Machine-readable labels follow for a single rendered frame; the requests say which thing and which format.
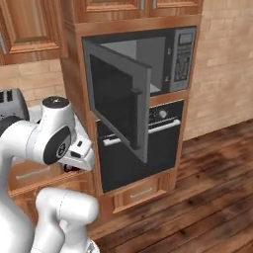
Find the wooden drawer under oven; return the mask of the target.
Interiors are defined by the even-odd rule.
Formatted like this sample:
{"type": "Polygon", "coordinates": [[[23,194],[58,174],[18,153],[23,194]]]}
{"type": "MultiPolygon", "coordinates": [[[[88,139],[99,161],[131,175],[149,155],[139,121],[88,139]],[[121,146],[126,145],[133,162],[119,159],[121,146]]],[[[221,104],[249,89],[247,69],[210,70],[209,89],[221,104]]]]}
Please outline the wooden drawer under oven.
{"type": "Polygon", "coordinates": [[[131,189],[114,196],[114,213],[124,211],[142,202],[165,194],[168,191],[169,176],[148,179],[131,189]]]}

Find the tall wooden appliance cabinet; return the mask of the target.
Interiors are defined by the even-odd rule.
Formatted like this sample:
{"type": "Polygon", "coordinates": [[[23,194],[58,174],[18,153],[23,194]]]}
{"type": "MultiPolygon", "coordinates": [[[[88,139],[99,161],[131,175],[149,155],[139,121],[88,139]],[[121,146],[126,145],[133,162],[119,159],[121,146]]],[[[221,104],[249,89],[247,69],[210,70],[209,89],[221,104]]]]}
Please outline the tall wooden appliance cabinet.
{"type": "Polygon", "coordinates": [[[68,55],[61,61],[65,91],[67,98],[71,101],[75,114],[79,118],[81,124],[87,130],[87,133],[89,134],[92,140],[92,146],[95,150],[95,168],[93,172],[94,191],[102,202],[102,209],[105,214],[114,213],[115,195],[125,190],[131,189],[132,187],[138,185],[139,183],[145,182],[148,179],[155,179],[158,177],[169,176],[168,191],[165,194],[173,190],[175,187],[180,153],[182,149],[182,138],[185,126],[186,111],[190,95],[190,87],[192,82],[193,65],[194,65],[194,58],[196,55],[200,21],[201,21],[200,16],[192,15],[185,17],[166,17],[166,18],[164,17],[164,18],[140,19],[133,21],[103,22],[94,24],[75,24],[73,22],[68,22],[65,25],[68,55]],[[182,27],[194,27],[196,29],[196,38],[193,50],[192,67],[189,76],[188,88],[185,90],[160,94],[156,96],[152,96],[149,94],[149,109],[154,106],[163,105],[174,101],[179,100],[184,101],[175,166],[173,168],[164,170],[162,172],[151,175],[144,179],[130,183],[124,187],[120,187],[110,192],[104,193],[102,189],[99,148],[97,140],[98,138],[97,121],[101,120],[99,120],[96,117],[96,115],[93,113],[90,107],[82,40],[84,38],[92,36],[129,33],[129,32],[142,32],[149,30],[160,30],[160,29],[171,29],[182,27]]]}

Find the grey microwave door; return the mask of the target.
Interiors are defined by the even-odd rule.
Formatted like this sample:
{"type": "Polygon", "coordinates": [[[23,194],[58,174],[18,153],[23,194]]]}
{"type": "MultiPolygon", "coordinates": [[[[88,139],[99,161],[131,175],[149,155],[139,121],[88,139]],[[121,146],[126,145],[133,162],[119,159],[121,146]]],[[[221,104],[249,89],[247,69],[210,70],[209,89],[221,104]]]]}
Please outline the grey microwave door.
{"type": "Polygon", "coordinates": [[[151,67],[98,43],[84,40],[86,80],[90,107],[96,117],[112,131],[142,162],[147,162],[148,109],[151,67]],[[138,149],[132,141],[133,101],[130,90],[138,88],[138,149]]]}

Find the wooden cupboard door above microwave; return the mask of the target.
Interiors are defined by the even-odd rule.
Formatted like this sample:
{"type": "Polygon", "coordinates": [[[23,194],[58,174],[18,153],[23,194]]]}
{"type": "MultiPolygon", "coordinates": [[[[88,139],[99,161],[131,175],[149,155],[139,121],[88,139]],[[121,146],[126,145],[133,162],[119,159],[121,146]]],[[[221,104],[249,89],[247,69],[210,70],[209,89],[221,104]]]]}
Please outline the wooden cupboard door above microwave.
{"type": "Polygon", "coordinates": [[[156,9],[149,9],[150,17],[179,17],[202,13],[203,0],[157,0],[156,9]]]}
{"type": "Polygon", "coordinates": [[[140,0],[73,0],[76,23],[132,20],[142,18],[140,0]]]}

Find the wooden drawer under counter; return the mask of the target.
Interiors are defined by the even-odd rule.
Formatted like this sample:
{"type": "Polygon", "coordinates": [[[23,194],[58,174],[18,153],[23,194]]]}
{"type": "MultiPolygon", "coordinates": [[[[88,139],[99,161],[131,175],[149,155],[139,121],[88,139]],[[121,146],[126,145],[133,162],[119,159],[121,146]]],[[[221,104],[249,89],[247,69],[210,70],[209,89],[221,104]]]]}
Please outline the wooden drawer under counter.
{"type": "Polygon", "coordinates": [[[66,183],[71,181],[86,180],[94,191],[92,173],[83,170],[64,172],[63,167],[58,163],[53,165],[41,165],[39,163],[25,161],[12,166],[8,176],[8,192],[16,194],[18,192],[37,189],[39,186],[51,186],[51,184],[66,183]],[[21,176],[30,172],[50,167],[50,171],[35,175],[22,180],[17,180],[16,176],[21,176]]]}

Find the silver toaster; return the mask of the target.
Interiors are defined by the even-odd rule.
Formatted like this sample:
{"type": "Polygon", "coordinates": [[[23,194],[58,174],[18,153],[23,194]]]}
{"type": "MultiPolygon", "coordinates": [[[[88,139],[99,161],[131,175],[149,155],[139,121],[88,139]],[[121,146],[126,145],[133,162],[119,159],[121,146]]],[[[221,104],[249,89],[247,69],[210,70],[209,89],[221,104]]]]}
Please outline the silver toaster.
{"type": "Polygon", "coordinates": [[[0,120],[8,116],[17,116],[26,121],[30,119],[25,98],[19,88],[0,91],[0,120]]]}

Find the large wooden wall cupboard door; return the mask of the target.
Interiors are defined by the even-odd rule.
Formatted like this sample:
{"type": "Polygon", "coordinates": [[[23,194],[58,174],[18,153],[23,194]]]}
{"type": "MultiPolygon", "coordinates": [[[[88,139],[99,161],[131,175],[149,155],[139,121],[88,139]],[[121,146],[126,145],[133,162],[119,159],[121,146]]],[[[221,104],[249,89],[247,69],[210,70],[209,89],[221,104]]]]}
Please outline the large wooden wall cupboard door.
{"type": "Polygon", "coordinates": [[[60,0],[0,0],[0,65],[67,55],[60,0]]]}

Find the dark red mug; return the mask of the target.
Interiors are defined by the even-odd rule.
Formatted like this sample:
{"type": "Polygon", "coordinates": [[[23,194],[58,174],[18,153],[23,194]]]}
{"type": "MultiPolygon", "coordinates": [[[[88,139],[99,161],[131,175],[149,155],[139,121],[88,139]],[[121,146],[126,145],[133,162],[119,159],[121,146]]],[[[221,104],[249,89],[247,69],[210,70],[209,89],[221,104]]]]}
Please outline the dark red mug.
{"type": "Polygon", "coordinates": [[[64,164],[63,165],[63,170],[64,170],[64,172],[68,173],[68,172],[73,172],[73,171],[80,171],[81,169],[77,168],[77,167],[74,167],[74,166],[64,164]]]}

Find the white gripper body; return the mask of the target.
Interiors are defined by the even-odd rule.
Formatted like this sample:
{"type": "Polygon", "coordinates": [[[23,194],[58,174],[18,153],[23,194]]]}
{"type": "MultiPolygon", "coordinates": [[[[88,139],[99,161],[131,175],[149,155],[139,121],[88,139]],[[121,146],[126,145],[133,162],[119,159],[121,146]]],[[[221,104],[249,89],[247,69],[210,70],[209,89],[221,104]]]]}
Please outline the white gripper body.
{"type": "Polygon", "coordinates": [[[68,150],[59,160],[59,163],[68,167],[76,167],[81,170],[90,171],[95,165],[95,152],[92,148],[85,152],[79,150],[68,150]]]}

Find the black built-in oven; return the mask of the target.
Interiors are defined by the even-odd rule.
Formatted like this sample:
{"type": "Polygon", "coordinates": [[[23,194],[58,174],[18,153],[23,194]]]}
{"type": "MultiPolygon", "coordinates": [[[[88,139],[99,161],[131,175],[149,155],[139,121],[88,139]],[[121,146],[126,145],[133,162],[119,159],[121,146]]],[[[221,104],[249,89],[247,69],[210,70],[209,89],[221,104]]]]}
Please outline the black built-in oven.
{"type": "MultiPolygon", "coordinates": [[[[183,108],[183,100],[151,107],[148,129],[170,124],[174,120],[182,122],[183,108]],[[160,111],[167,113],[166,118],[162,119],[159,116],[160,111]]],[[[181,125],[148,134],[147,162],[143,163],[122,142],[105,146],[104,139],[117,137],[101,121],[97,121],[103,192],[110,192],[173,168],[176,163],[180,128],[181,125]]]]}

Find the silver microwave oven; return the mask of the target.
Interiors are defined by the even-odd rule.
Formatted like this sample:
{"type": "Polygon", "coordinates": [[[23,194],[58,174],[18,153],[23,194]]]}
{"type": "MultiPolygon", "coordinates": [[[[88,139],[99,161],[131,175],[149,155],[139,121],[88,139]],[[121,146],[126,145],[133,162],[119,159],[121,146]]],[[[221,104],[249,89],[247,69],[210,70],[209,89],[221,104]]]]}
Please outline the silver microwave oven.
{"type": "Polygon", "coordinates": [[[182,27],[87,37],[82,40],[93,93],[136,87],[152,96],[188,88],[196,29],[182,27]],[[134,84],[133,79],[143,80],[134,84]]]}

